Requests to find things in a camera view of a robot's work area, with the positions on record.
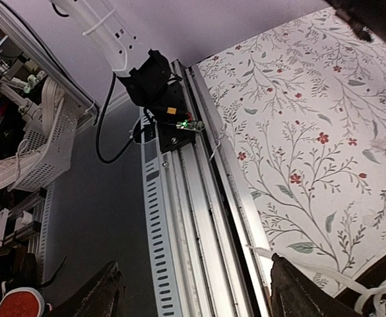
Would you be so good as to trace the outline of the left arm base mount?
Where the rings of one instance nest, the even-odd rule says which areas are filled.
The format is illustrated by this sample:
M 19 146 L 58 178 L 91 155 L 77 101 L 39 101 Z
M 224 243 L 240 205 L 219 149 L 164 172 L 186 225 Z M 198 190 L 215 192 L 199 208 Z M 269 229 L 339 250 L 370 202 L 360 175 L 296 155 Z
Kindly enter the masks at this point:
M 118 80 L 157 129 L 161 153 L 194 143 L 196 134 L 204 130 L 204 123 L 194 120 L 187 109 L 183 79 L 173 73 L 169 61 L 158 50 L 149 50 L 148 59 L 138 69 Z

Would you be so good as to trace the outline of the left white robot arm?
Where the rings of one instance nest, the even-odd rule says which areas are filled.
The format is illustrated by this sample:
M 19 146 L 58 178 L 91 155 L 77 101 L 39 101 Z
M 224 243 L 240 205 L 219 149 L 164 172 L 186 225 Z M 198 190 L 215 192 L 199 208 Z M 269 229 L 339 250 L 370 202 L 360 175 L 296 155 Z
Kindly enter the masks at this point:
M 361 41 L 372 42 L 377 36 L 386 43 L 386 1 L 327 1 L 335 15 L 345 22 Z M 117 77 L 158 65 L 168 70 L 168 60 L 158 51 L 141 43 L 123 23 L 109 1 L 52 1 L 82 27 L 82 35 L 102 50 Z

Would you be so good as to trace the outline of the black canvas sneaker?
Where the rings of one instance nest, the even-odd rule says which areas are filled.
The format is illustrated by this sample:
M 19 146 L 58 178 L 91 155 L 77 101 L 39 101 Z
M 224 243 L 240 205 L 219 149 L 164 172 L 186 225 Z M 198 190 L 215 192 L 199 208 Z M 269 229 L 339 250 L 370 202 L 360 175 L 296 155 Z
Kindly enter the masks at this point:
M 384 280 L 380 286 L 368 289 L 359 282 L 331 268 L 315 264 L 308 264 L 296 258 L 289 257 L 286 259 L 294 265 L 298 265 L 310 271 L 320 273 L 321 275 L 326 275 L 327 277 L 334 279 L 336 282 L 339 282 L 341 285 L 344 285 L 345 287 L 357 292 L 360 295 L 354 305 L 354 310 L 357 313 L 362 313 L 362 309 L 366 301 L 370 297 L 373 297 L 373 306 L 375 312 L 372 313 L 371 316 L 386 316 L 386 301 L 382 299 L 382 296 L 386 295 L 386 280 Z

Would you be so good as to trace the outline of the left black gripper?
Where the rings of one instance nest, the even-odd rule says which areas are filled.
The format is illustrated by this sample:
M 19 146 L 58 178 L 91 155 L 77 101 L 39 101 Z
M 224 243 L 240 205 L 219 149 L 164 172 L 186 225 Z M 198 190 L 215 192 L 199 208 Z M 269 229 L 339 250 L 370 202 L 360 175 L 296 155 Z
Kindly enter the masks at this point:
M 357 38 L 372 42 L 372 34 L 386 43 L 386 1 L 326 0 L 338 18 L 343 20 Z

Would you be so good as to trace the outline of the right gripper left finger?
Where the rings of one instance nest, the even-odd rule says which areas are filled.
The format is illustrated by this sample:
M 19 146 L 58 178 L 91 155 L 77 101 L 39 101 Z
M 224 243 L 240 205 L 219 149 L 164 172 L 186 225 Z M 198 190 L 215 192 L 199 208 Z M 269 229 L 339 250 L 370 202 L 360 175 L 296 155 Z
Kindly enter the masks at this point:
M 116 261 L 108 262 L 73 296 L 52 310 L 57 317 L 117 316 L 125 296 L 123 276 Z

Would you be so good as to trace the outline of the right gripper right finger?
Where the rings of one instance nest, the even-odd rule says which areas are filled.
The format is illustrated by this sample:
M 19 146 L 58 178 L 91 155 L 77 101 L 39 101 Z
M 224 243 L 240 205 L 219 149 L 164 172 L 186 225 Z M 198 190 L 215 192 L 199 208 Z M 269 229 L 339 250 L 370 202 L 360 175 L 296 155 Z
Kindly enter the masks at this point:
M 322 291 L 286 258 L 274 254 L 272 261 L 271 310 L 273 316 L 359 315 Z

